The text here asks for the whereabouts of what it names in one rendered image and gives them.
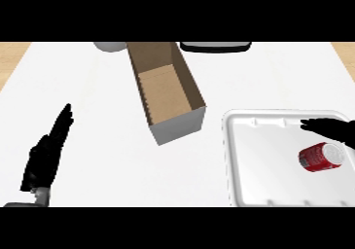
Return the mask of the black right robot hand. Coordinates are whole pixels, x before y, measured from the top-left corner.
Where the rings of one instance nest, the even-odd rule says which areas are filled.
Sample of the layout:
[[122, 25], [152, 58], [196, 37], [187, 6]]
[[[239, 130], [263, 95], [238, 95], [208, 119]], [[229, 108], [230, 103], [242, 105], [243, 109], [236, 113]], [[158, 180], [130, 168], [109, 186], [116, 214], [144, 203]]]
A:
[[355, 150], [355, 121], [347, 122], [332, 118], [301, 121], [301, 128], [338, 141]]

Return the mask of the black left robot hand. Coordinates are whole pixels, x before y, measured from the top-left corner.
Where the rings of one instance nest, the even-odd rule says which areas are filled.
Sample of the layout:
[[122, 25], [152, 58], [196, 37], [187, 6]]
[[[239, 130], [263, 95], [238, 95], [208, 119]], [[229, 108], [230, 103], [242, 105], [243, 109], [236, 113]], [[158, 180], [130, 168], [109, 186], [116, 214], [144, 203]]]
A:
[[72, 104], [68, 104], [59, 115], [51, 132], [42, 136], [38, 144], [29, 151], [29, 161], [22, 183], [23, 192], [31, 192], [38, 188], [50, 188], [54, 183], [63, 148], [73, 123]]

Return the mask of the red can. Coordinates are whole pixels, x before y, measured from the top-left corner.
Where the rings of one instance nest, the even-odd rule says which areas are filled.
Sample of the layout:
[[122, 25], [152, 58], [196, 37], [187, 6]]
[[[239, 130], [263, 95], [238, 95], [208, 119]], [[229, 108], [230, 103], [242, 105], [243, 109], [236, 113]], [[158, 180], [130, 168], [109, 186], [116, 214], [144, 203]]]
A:
[[323, 171], [342, 166], [345, 155], [341, 148], [328, 142], [319, 143], [300, 152], [300, 163], [311, 171]]

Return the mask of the white tray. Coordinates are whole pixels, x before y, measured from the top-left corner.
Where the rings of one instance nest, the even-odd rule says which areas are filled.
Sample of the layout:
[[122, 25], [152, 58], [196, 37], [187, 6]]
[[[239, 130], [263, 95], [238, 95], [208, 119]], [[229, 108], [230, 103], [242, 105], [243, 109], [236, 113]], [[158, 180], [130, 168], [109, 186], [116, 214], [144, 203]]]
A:
[[331, 140], [301, 128], [306, 119], [345, 120], [337, 111], [232, 110], [224, 115], [229, 191], [235, 206], [355, 207], [355, 151], [340, 145], [341, 167], [319, 172], [300, 152]]

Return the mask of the open cardboard box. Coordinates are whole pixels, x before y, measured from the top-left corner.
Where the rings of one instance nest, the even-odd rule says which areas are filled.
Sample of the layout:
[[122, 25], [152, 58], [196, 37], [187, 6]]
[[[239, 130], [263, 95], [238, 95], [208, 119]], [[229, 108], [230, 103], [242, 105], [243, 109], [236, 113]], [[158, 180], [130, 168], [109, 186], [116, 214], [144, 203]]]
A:
[[128, 42], [149, 127], [159, 145], [202, 129], [206, 102], [175, 42]]

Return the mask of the black and grey appliance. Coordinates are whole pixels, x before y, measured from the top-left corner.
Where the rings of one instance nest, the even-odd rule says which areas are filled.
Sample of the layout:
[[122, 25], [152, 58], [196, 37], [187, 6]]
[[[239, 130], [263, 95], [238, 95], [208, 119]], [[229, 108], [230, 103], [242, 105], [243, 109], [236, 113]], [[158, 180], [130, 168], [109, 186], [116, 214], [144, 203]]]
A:
[[181, 42], [180, 47], [193, 53], [240, 53], [251, 49], [251, 42]]

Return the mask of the grey round object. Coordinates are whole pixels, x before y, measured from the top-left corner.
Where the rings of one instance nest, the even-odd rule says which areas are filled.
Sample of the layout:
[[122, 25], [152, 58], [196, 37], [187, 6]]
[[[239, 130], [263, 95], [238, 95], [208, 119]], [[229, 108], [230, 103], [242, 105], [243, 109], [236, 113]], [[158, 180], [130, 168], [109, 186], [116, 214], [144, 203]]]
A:
[[107, 53], [119, 52], [128, 48], [128, 44], [125, 42], [96, 42], [96, 47]]

